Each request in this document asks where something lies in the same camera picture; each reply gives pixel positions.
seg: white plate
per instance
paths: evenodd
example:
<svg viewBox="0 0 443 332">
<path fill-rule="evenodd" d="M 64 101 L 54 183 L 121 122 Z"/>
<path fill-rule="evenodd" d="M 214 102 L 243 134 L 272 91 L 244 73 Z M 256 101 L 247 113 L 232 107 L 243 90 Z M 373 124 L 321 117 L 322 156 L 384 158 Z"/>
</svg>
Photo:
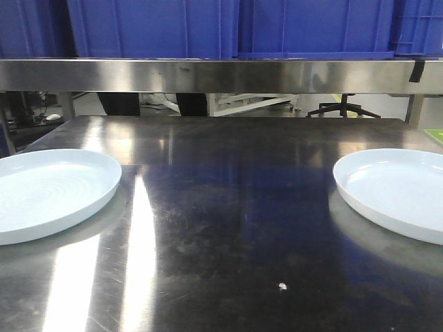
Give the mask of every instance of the white plate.
<svg viewBox="0 0 443 332">
<path fill-rule="evenodd" d="M 334 166 L 358 213 L 407 237 L 443 245 L 443 155 L 407 149 L 349 154 Z"/>
<path fill-rule="evenodd" d="M 46 237 L 88 219 L 111 200 L 121 174 L 115 159 L 80 149 L 0 159 L 0 245 Z"/>
</svg>

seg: stainless steel table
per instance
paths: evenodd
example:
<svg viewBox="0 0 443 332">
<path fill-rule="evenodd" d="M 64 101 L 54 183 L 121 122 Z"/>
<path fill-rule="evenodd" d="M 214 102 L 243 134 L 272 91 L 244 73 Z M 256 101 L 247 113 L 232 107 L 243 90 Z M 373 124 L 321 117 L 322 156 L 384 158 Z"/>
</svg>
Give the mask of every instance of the stainless steel table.
<svg viewBox="0 0 443 332">
<path fill-rule="evenodd" d="M 400 120 L 76 118 L 28 151 L 105 152 L 120 188 L 0 248 L 0 331 L 439 331 L 443 248 L 336 193 L 337 159 L 380 147 L 443 152 Z"/>
</svg>

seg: person's leg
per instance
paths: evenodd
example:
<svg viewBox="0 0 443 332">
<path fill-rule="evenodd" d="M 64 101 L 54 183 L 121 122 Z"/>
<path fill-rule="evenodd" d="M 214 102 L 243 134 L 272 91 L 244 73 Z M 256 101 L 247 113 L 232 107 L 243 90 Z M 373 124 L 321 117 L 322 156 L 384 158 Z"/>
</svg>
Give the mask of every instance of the person's leg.
<svg viewBox="0 0 443 332">
<path fill-rule="evenodd" d="M 208 116 L 208 103 L 204 93 L 177 93 L 181 116 Z"/>
<path fill-rule="evenodd" d="M 97 92 L 108 116 L 140 116 L 138 93 Z"/>
</svg>

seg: metal frame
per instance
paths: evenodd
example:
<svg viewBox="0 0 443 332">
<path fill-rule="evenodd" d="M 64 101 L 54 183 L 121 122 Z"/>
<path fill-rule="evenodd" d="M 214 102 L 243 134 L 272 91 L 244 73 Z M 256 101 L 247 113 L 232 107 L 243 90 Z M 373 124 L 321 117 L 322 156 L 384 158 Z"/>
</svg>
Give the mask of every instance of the metal frame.
<svg viewBox="0 0 443 332">
<path fill-rule="evenodd" d="M 0 60 L 0 90 L 159 93 L 443 93 L 443 62 Z"/>
</svg>

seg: blue storage bin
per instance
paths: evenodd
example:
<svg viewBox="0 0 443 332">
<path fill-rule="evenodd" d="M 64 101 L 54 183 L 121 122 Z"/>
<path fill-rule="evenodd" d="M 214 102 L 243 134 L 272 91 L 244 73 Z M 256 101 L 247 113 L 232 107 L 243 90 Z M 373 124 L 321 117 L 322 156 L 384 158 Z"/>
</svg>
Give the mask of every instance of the blue storage bin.
<svg viewBox="0 0 443 332">
<path fill-rule="evenodd" d="M 242 0 L 239 56 L 392 57 L 394 0 Z"/>
<path fill-rule="evenodd" d="M 390 46 L 396 55 L 443 55 L 443 0 L 396 0 Z"/>
<path fill-rule="evenodd" d="M 68 0 L 80 57 L 232 58 L 239 0 Z"/>
<path fill-rule="evenodd" d="M 74 57 L 68 6 L 61 0 L 0 0 L 0 57 Z"/>
</svg>

